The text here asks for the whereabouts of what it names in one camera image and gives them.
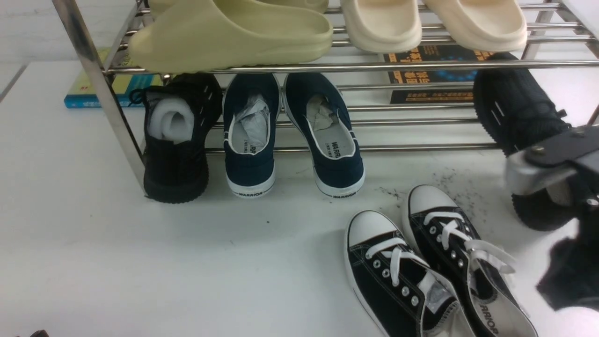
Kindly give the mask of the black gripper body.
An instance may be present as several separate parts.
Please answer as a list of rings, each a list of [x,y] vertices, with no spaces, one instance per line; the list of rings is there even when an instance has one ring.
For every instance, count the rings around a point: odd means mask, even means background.
[[[550,264],[537,290],[554,310],[582,307],[599,309],[599,212],[578,216],[578,234],[550,250]]]

